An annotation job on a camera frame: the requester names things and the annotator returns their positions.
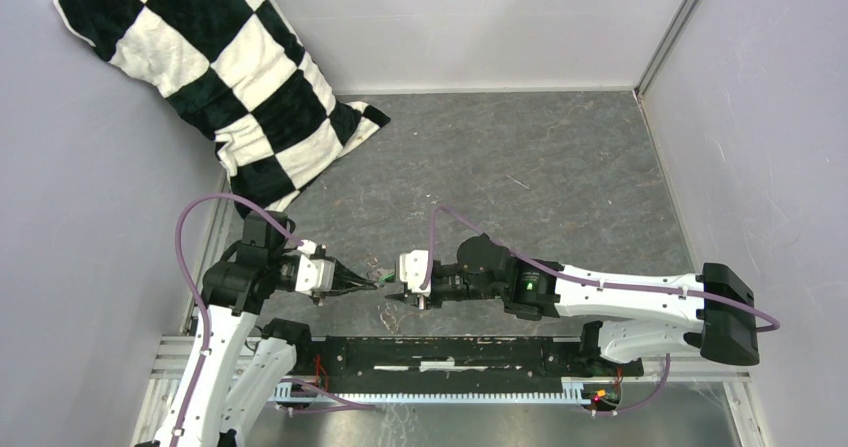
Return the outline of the key with green tag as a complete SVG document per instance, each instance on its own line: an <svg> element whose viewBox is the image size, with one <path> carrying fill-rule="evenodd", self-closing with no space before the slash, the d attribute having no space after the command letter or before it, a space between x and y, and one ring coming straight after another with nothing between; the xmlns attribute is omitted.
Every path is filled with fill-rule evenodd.
<svg viewBox="0 0 848 447"><path fill-rule="evenodd" d="M396 279L396 273L394 271L380 271L377 275L377 282L380 284L391 283Z"/></svg>

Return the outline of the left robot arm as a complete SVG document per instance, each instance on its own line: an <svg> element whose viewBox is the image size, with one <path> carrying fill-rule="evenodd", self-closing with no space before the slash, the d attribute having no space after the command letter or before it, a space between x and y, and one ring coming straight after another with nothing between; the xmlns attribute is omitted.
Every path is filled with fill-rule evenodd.
<svg viewBox="0 0 848 447"><path fill-rule="evenodd" d="M238 241L204 274L188 362L149 446L243 446L280 381L302 374L317 355L305 323L275 318L243 373L238 359L264 302L277 291L319 303L327 297L374 290L374 281L327 255L320 244L294 245L279 232L294 222L281 213L249 214Z"/></svg>

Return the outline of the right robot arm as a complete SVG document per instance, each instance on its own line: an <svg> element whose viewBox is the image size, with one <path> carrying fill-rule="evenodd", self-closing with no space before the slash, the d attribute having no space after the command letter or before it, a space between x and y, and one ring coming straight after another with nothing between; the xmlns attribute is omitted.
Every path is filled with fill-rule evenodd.
<svg viewBox="0 0 848 447"><path fill-rule="evenodd" d="M523 320L586 317L577 359L591 375L664 354L696 352L742 367L760 362L754 293L725 264L666 276L593 272L519 256L485 234L464 241L456 258L444 265L427 250L400 254L396 300L429 309L498 299Z"/></svg>

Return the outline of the metal key organizer plate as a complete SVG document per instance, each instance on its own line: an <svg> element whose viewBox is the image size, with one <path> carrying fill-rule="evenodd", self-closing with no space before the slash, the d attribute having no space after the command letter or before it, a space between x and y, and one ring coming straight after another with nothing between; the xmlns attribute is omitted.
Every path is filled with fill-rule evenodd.
<svg viewBox="0 0 848 447"><path fill-rule="evenodd" d="M386 295L395 293L394 284L393 282L385 284L377 282L377 275L380 271L395 272L395 268L392 265L382 263L373 255L368 255L365 262L367 277L377 285L377 289L374 291L374 300L376 301L376 318L380 331L385 335L399 335L401 329L398 304L395 301L385 299Z"/></svg>

